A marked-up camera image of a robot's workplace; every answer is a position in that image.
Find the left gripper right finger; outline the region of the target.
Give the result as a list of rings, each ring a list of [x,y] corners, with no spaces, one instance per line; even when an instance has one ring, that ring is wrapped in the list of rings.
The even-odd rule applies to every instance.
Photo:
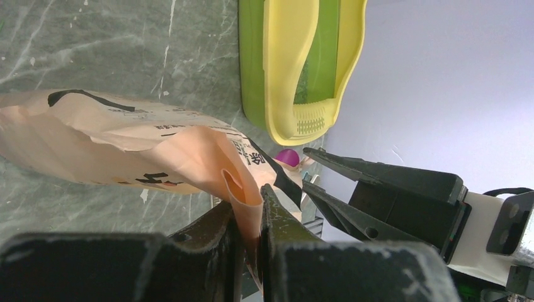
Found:
[[[458,301],[448,268],[416,242],[325,242],[261,188],[265,301]]]

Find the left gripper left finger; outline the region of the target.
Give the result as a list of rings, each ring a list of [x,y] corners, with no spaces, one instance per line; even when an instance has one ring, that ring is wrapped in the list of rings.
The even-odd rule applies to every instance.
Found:
[[[231,205],[180,231],[22,233],[1,246],[2,301],[239,301]]]

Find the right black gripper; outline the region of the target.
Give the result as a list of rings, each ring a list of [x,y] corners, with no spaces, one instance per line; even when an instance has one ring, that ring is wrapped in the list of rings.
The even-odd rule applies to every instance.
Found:
[[[451,262],[472,210],[465,202],[468,189],[461,177],[341,157],[310,147],[304,148],[304,154],[360,181],[349,204],[316,185],[312,202],[333,227],[361,241],[430,243],[445,263]]]

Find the pink cat litter bag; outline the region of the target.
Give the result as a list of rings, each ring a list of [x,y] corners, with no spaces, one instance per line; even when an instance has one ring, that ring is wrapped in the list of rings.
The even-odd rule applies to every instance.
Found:
[[[268,184],[294,203],[302,196],[300,167],[275,160],[226,122],[82,89],[2,94],[1,155],[66,181],[204,191],[230,203],[255,282],[261,280],[261,187]]]

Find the yellow green litter box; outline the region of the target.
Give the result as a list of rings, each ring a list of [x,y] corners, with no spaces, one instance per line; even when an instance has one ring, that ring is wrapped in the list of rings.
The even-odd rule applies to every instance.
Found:
[[[284,146],[336,122],[365,37],[366,1],[239,1],[242,107]]]

